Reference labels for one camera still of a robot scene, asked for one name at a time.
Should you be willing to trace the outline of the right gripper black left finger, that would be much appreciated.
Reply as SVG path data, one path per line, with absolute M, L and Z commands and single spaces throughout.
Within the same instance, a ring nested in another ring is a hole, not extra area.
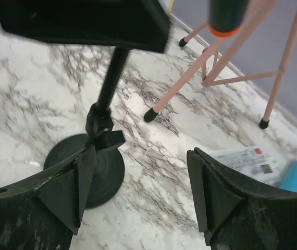
M 94 175 L 94 146 L 0 188 L 0 249 L 69 249 Z

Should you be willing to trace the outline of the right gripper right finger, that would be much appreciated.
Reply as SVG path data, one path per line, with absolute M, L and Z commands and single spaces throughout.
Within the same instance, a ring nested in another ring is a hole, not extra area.
M 297 249 L 297 192 L 241 174 L 199 148 L 187 152 L 199 231 L 212 249 Z

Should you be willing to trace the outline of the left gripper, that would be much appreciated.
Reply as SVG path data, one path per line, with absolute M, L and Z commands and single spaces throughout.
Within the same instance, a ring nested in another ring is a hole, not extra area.
M 10 34 L 44 43 L 121 46 L 163 53 L 170 20 L 159 1 L 0 1 Z

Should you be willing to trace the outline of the black microphone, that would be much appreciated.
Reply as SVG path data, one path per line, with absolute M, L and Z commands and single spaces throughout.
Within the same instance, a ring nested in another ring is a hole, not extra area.
M 243 22 L 249 0 L 210 0 L 208 29 L 218 38 L 234 36 Z

